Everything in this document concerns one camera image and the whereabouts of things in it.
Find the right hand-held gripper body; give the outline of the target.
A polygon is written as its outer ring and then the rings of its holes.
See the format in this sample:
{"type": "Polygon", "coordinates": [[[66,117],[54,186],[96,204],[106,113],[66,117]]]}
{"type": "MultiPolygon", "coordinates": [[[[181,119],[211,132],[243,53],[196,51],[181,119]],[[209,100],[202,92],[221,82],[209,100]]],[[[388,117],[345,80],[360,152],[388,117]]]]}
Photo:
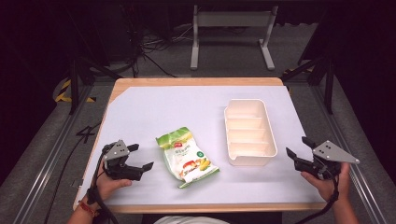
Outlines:
{"type": "Polygon", "coordinates": [[[299,158],[294,162],[296,171],[307,172],[320,180],[330,180],[341,173],[341,163],[359,164],[361,161],[331,141],[325,141],[312,149],[313,160],[299,158]]]}

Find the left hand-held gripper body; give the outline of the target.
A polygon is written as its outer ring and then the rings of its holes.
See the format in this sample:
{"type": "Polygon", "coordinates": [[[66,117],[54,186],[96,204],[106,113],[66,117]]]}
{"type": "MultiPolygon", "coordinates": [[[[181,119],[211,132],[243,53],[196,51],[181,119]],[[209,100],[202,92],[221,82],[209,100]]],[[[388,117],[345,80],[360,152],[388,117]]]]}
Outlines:
{"type": "Polygon", "coordinates": [[[130,179],[139,181],[144,173],[142,167],[126,164],[131,152],[120,139],[104,147],[104,171],[112,179],[130,179]]]}

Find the green and white snack bag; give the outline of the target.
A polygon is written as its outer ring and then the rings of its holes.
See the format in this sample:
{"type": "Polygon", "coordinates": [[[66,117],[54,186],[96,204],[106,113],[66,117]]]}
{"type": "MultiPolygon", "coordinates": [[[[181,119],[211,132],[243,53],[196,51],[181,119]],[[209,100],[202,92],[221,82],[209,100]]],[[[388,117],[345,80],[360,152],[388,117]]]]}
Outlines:
{"type": "Polygon", "coordinates": [[[198,147],[187,127],[157,137],[156,142],[163,150],[168,170],[181,181],[180,189],[219,171],[219,167],[198,147]]]}

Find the white divided plastic container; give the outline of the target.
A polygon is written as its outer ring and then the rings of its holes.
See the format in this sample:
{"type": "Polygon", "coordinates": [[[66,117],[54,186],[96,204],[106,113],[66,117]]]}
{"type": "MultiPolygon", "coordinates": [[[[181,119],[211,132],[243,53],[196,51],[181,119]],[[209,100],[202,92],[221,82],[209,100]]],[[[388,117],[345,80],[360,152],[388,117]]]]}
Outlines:
{"type": "Polygon", "coordinates": [[[224,109],[229,163],[265,166],[277,147],[265,103],[260,99],[232,99],[224,109]]]}

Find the person's left hand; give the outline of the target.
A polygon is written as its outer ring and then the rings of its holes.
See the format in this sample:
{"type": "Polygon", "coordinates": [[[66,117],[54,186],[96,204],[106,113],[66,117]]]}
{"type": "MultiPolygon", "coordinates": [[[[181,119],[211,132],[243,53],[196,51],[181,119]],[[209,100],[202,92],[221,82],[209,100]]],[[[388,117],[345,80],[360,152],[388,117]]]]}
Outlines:
{"type": "Polygon", "coordinates": [[[93,186],[97,189],[103,201],[107,200],[116,190],[130,187],[131,185],[132,181],[130,179],[112,179],[104,171],[101,171],[93,181],[93,186]]]}

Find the person's right hand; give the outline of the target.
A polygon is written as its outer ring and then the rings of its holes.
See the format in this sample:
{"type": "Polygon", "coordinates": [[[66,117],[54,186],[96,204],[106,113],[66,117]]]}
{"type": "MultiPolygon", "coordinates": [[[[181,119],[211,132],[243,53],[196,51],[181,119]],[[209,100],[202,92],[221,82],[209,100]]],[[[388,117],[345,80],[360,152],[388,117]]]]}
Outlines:
{"type": "MultiPolygon", "coordinates": [[[[336,177],[338,182],[339,201],[346,201],[348,199],[350,186],[349,171],[349,164],[342,162],[341,173],[336,177]]],[[[318,190],[319,195],[325,201],[328,202],[330,200],[333,191],[335,190],[335,186],[331,180],[319,180],[307,172],[301,172],[301,176],[318,190]]]]}

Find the white table mat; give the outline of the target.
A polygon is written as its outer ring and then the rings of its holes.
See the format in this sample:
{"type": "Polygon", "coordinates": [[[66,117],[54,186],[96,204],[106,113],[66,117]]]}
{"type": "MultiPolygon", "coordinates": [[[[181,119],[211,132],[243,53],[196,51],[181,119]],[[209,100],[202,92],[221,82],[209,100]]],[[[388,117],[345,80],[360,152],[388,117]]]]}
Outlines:
{"type": "Polygon", "coordinates": [[[288,149],[311,158],[301,140],[304,129],[284,86],[135,87],[118,96],[107,108],[80,193],[91,184],[103,146],[119,139],[138,144],[128,162],[153,167],[132,186],[117,190],[109,205],[214,205],[320,202],[317,190],[295,171],[288,149]],[[233,166],[223,111],[232,99],[264,102],[278,149],[264,166],[233,166]],[[186,188],[167,170],[157,137],[180,127],[188,128],[197,145],[219,171],[186,188]]]}

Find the black metal stand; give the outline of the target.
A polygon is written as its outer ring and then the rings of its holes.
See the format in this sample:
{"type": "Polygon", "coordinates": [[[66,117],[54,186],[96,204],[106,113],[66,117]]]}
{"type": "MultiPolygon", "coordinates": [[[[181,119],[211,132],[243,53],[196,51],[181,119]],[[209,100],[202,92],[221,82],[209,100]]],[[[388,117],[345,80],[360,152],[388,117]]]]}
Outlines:
{"type": "Polygon", "coordinates": [[[285,72],[280,78],[282,81],[287,81],[293,77],[298,76],[303,71],[312,68],[312,72],[307,78],[307,83],[310,86],[317,86],[319,82],[326,78],[324,91],[324,105],[329,114],[332,114],[332,88],[333,88],[333,64],[330,57],[318,57],[314,60],[308,61],[297,68],[285,72]]]}
{"type": "Polygon", "coordinates": [[[87,57],[75,57],[70,61],[69,64],[69,77],[71,80],[71,109],[69,114],[73,115],[81,102],[78,89],[78,81],[81,80],[84,85],[91,86],[94,82],[94,77],[90,68],[93,67],[107,77],[111,77],[115,80],[121,78],[120,75],[105,68],[98,63],[87,57]]]}

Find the person's white clothing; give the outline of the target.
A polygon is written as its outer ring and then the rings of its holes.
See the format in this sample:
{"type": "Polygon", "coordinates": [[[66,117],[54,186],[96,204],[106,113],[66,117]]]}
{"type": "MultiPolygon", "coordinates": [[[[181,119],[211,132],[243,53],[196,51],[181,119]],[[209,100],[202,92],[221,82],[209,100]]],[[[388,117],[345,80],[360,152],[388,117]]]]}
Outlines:
{"type": "Polygon", "coordinates": [[[229,222],[212,217],[182,217],[167,216],[155,221],[153,224],[230,224],[229,222]]]}

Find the yellow and black hazard tape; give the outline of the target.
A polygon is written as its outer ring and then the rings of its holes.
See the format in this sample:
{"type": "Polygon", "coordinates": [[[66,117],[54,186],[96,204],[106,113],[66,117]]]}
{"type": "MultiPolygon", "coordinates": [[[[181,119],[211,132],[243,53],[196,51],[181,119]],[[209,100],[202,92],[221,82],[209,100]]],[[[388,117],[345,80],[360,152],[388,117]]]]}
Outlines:
{"type": "Polygon", "coordinates": [[[57,96],[55,97],[55,101],[56,102],[67,102],[67,103],[71,103],[72,102],[72,98],[66,96],[66,92],[68,90],[68,88],[71,86],[71,79],[67,78],[64,83],[62,84],[59,93],[57,94],[57,96]]]}

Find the aluminium floor rail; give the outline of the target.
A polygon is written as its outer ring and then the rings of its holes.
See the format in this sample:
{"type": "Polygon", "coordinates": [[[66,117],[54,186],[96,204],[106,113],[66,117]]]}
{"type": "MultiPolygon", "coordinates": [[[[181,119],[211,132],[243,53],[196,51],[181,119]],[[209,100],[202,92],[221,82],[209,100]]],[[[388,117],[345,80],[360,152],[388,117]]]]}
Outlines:
{"type": "Polygon", "coordinates": [[[18,180],[15,188],[21,187],[18,193],[21,204],[17,215],[11,219],[12,224],[26,224],[49,183],[50,177],[65,149],[65,142],[76,122],[82,103],[92,91],[92,86],[83,87],[79,93],[79,105],[73,113],[71,105],[57,104],[25,150],[13,177],[18,180]]]}
{"type": "MultiPolygon", "coordinates": [[[[311,91],[315,96],[316,101],[332,130],[332,134],[335,137],[335,143],[339,147],[345,149],[348,153],[350,153],[351,150],[349,145],[347,144],[347,140],[343,136],[342,130],[338,126],[338,123],[336,122],[334,116],[328,112],[328,109],[324,103],[324,96],[321,93],[319,87],[313,87],[311,91]]],[[[370,190],[367,179],[363,175],[361,169],[358,167],[357,164],[352,164],[350,171],[352,173],[352,177],[351,177],[352,182],[361,197],[361,201],[371,221],[374,224],[389,224],[387,219],[384,217],[381,209],[379,208],[378,203],[374,197],[374,194],[370,190]]]]}

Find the white metal stand frame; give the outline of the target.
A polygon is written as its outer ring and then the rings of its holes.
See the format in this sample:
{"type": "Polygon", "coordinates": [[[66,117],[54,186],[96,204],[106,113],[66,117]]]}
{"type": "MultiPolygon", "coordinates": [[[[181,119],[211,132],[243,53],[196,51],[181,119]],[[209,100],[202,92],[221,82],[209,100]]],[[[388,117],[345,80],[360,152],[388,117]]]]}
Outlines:
{"type": "Polygon", "coordinates": [[[258,41],[267,69],[273,71],[275,64],[268,49],[269,39],[275,25],[278,6],[264,11],[200,11],[193,8],[191,47],[191,70],[198,68],[200,27],[264,27],[262,39],[258,41]]]}

